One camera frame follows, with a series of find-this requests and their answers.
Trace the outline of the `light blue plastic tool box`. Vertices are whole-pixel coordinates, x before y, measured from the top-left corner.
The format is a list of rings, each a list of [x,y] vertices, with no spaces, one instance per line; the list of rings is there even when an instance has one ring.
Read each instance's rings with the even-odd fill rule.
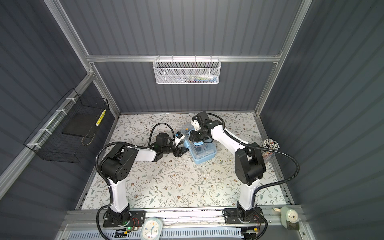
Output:
[[[181,133],[185,136],[184,147],[189,149],[195,164],[199,165],[213,159],[217,153],[217,148],[213,140],[209,139],[208,143],[193,143],[189,140],[192,130],[194,130],[194,127],[191,124],[185,124],[181,128]]]

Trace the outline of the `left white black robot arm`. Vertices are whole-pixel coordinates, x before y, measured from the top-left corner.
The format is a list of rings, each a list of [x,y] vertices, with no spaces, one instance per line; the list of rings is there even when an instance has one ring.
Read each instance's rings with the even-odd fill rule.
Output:
[[[181,132],[175,132],[169,124],[158,123],[152,128],[146,147],[117,141],[106,144],[99,151],[95,168],[106,182],[110,194],[110,203],[100,208],[106,209],[104,227],[125,227],[139,222],[130,213],[125,190],[126,178],[134,163],[157,162],[164,154],[170,153],[181,157],[189,151],[181,146],[185,137]]]

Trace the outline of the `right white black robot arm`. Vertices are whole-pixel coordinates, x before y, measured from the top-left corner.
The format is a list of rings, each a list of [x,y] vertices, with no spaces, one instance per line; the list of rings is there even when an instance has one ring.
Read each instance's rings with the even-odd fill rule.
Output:
[[[242,223],[250,222],[254,217],[257,193],[265,188],[281,185],[293,180],[300,172],[299,162],[292,156],[278,150],[260,147],[257,143],[248,143],[232,134],[225,125],[225,121],[219,116],[205,111],[192,117],[189,140],[191,142],[205,142],[214,140],[229,150],[235,160],[235,173],[241,182],[240,197],[237,201],[237,216]],[[294,173],[283,180],[260,185],[260,180],[266,172],[266,165],[262,152],[272,152],[291,160],[296,169]]]

